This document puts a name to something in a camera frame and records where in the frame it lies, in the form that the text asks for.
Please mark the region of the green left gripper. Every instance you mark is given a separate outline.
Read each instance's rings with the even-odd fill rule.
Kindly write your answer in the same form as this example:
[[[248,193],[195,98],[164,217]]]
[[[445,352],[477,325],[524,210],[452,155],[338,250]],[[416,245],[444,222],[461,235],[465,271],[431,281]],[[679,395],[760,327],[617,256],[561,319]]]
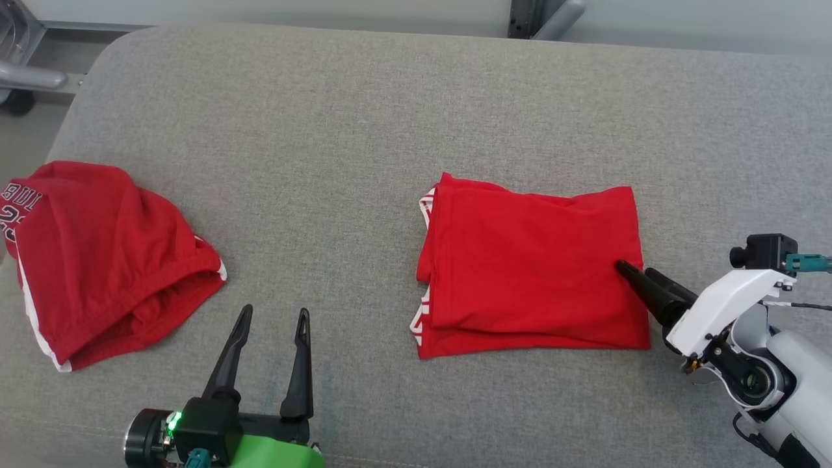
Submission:
[[[201,397],[207,400],[240,402],[235,388],[241,350],[246,346],[254,308],[244,305],[221,350]],[[283,421],[273,415],[241,413],[242,439],[231,467],[323,467],[324,456],[318,443],[309,443],[309,420],[314,415],[310,314],[301,308],[294,335],[295,357],[285,399],[280,405]],[[143,409],[131,421],[123,437],[123,458],[128,467],[220,467],[200,455],[179,457],[174,428],[182,411]]]

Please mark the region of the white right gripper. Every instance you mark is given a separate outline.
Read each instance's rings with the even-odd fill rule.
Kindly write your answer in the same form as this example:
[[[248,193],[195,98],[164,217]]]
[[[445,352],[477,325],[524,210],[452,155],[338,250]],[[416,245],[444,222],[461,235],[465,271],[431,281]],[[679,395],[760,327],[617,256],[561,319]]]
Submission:
[[[682,366],[686,375],[705,363],[705,351],[723,332],[739,352],[764,348],[772,329],[768,309],[761,302],[766,297],[779,297],[782,290],[791,291],[796,284],[796,278],[778,270],[732,270],[697,298],[654,268],[643,272],[620,259],[615,269],[656,321],[672,326],[666,340],[686,358]]]

